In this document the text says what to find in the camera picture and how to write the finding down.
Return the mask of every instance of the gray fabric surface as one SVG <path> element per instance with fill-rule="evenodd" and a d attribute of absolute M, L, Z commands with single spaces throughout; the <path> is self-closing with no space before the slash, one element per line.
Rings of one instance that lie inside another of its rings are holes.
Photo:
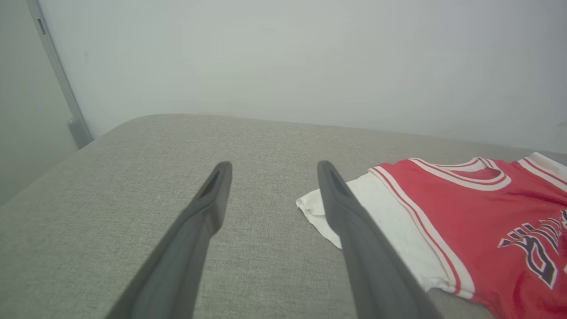
<path fill-rule="evenodd" d="M 0 317 L 103 318 L 219 161 L 233 164 L 194 318 L 355 318 L 342 252 L 295 206 L 328 159 L 346 180 L 382 162 L 517 160 L 500 146 L 202 115 L 129 121 L 0 208 Z M 447 318 L 490 317 L 442 292 Z"/>

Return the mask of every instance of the red and white jersey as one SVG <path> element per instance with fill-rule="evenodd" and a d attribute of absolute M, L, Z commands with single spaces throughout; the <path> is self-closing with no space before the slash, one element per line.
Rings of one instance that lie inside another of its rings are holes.
<path fill-rule="evenodd" d="M 451 292 L 498 318 L 567 318 L 567 167 L 534 153 L 370 171 L 410 212 Z"/>

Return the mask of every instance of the red stripe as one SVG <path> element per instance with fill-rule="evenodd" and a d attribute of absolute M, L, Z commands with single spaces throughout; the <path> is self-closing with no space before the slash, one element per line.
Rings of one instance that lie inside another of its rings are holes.
<path fill-rule="evenodd" d="M 487 185 L 487 186 L 489 186 L 489 185 L 495 185 L 495 184 L 498 184 L 498 183 L 502 182 L 502 181 L 506 178 L 506 174 L 504 174 L 502 171 L 500 171 L 501 177 L 500 177 L 499 180 L 497 180 L 497 181 L 495 181 L 495 182 L 490 182 L 490 183 L 480 183 L 480 182 L 478 182 L 478 181 L 470 181 L 470 180 L 468 180 L 468 179 L 464 179 L 464 178 L 462 178 L 461 176 L 458 176 L 457 174 L 455 174 L 455 175 L 449 174 L 447 171 L 444 171 L 444 170 L 442 170 L 442 169 L 440 169 L 440 168 L 438 168 L 438 167 L 435 167 L 435 166 L 431 166 L 431 165 L 429 165 L 429 163 L 426 163 L 426 162 L 424 162 L 424 161 L 422 161 L 422 160 L 419 160 L 418 158 L 414 158 L 414 160 L 417 160 L 418 162 L 422 163 L 423 165 L 426 165 L 427 167 L 431 167 L 432 169 L 438 170 L 438 171 L 440 171 L 440 172 L 442 172 L 442 173 L 444 173 L 444 174 L 446 174 L 446 175 L 452 176 L 452 177 L 454 177 L 454 178 L 456 178 L 456 179 L 460 179 L 460 180 L 463 181 L 463 182 L 469 182 L 469 183 L 474 183 L 474 184 L 478 184 L 478 185 Z M 486 163 L 485 163 L 485 165 L 487 166 L 487 168 L 494 169 L 494 168 L 492 168 L 491 165 L 487 165 Z"/>
<path fill-rule="evenodd" d="M 390 181 L 388 180 L 388 178 L 386 178 L 386 176 L 384 176 L 384 174 L 382 174 L 379 170 L 376 169 L 376 167 L 372 167 L 373 170 L 375 170 L 378 174 L 380 174 L 380 176 L 382 176 L 384 178 L 384 180 L 386 181 L 386 183 L 388 183 L 390 189 L 394 192 L 394 194 L 396 194 L 397 198 L 399 200 L 401 200 L 402 202 L 404 202 L 407 207 L 411 208 L 411 210 L 413 211 L 413 215 L 417 218 L 417 220 L 420 223 L 420 228 L 427 234 L 427 236 L 429 237 L 429 239 L 431 239 L 431 241 L 435 244 L 435 246 L 439 249 L 439 251 L 443 254 L 443 257 L 445 258 L 445 260 L 447 261 L 447 263 L 449 264 L 449 267 L 451 268 L 451 271 L 453 272 L 453 276 L 455 277 L 455 292 L 454 294 L 457 294 L 460 292 L 460 278 L 459 278 L 459 274 L 457 274 L 457 270 L 455 268 L 455 266 L 453 266 L 453 263 L 451 262 L 451 260 L 449 259 L 449 257 L 447 256 L 447 254 L 443 251 L 443 249 L 441 249 L 441 247 L 439 246 L 439 244 L 437 243 L 437 241 L 435 241 L 433 239 L 433 237 L 431 236 L 431 234 L 429 234 L 429 232 L 427 231 L 427 229 L 425 228 L 425 226 L 423 225 L 423 222 L 421 221 L 421 218 L 419 217 L 419 215 L 417 214 L 416 210 L 408 203 L 406 202 L 401 196 L 400 194 L 398 194 L 398 192 L 396 191 L 396 189 L 393 187 L 392 183 L 390 183 Z"/>
<path fill-rule="evenodd" d="M 441 167 L 467 167 L 467 166 L 472 166 L 476 163 L 478 163 L 479 160 L 476 159 L 474 162 L 470 163 L 470 164 L 460 164 L 460 165 L 437 165 L 437 166 L 441 166 Z"/>
<path fill-rule="evenodd" d="M 547 176 L 551 176 L 551 177 L 553 177 L 554 179 L 558 180 L 559 182 L 561 182 L 561 183 L 567 185 L 567 183 L 566 183 L 564 180 L 560 179 L 559 177 L 557 177 L 557 176 L 555 176 L 555 175 L 553 175 L 553 174 L 550 174 L 550 173 L 548 173 L 548 172 L 546 172 L 546 171 L 543 171 L 543 170 L 541 170 L 541 168 L 535 166 L 535 165 L 531 162 L 531 160 L 528 159 L 527 157 L 524 158 L 524 160 L 526 160 L 526 163 L 530 164 L 530 166 L 533 167 L 534 169 L 539 170 L 539 171 L 542 172 L 543 174 L 545 174 L 545 175 L 547 175 Z"/>

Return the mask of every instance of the red fabric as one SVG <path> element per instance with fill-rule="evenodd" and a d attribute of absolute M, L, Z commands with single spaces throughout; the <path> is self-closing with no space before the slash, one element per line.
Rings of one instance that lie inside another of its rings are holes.
<path fill-rule="evenodd" d="M 409 159 L 380 167 L 462 261 L 474 283 L 472 301 L 499 318 L 567 318 L 567 193 L 517 162 L 494 162 L 511 182 L 490 191 L 448 181 Z M 499 172 L 457 174 L 486 180 Z"/>

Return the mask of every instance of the white backdrop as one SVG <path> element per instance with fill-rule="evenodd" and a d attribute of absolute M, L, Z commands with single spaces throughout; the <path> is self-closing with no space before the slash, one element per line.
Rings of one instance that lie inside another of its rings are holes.
<path fill-rule="evenodd" d="M 567 152 L 564 0 L 40 0 L 94 137 L 217 114 Z"/>

